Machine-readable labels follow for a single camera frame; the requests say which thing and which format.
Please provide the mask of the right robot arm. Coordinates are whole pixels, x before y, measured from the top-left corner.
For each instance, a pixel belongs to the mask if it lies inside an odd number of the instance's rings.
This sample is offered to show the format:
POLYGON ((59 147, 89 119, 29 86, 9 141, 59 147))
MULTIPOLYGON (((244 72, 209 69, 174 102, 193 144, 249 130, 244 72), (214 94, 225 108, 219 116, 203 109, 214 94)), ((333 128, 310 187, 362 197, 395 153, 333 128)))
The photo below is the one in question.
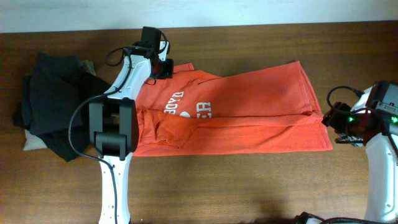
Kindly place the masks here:
POLYGON ((322 123, 338 134, 336 143, 365 148, 369 165, 365 216, 324 219, 303 212, 293 223, 397 223, 397 83, 378 81, 354 93, 359 98, 354 106, 342 102, 330 104, 322 123))

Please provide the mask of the red printed t-shirt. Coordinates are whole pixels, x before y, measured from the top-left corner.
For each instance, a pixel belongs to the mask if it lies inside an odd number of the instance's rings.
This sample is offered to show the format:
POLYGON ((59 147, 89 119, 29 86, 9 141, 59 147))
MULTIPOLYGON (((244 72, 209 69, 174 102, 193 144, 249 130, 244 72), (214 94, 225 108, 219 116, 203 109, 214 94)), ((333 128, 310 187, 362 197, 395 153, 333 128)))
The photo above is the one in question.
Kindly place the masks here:
POLYGON ((139 157, 332 149, 300 62, 219 77, 192 64, 145 84, 136 101, 139 157))

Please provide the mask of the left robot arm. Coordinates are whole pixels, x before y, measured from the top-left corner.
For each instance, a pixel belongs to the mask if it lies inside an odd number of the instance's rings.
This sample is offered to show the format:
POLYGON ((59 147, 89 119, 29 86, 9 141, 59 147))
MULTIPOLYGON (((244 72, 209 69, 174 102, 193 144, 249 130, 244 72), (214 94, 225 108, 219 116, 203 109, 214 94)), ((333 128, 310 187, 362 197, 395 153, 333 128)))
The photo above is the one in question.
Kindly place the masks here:
POLYGON ((122 69, 102 98, 89 104, 90 141, 102 176, 100 223, 130 223, 129 166, 139 140, 136 99, 149 79, 170 78, 170 44, 161 30, 143 27, 140 41, 122 49, 122 69))

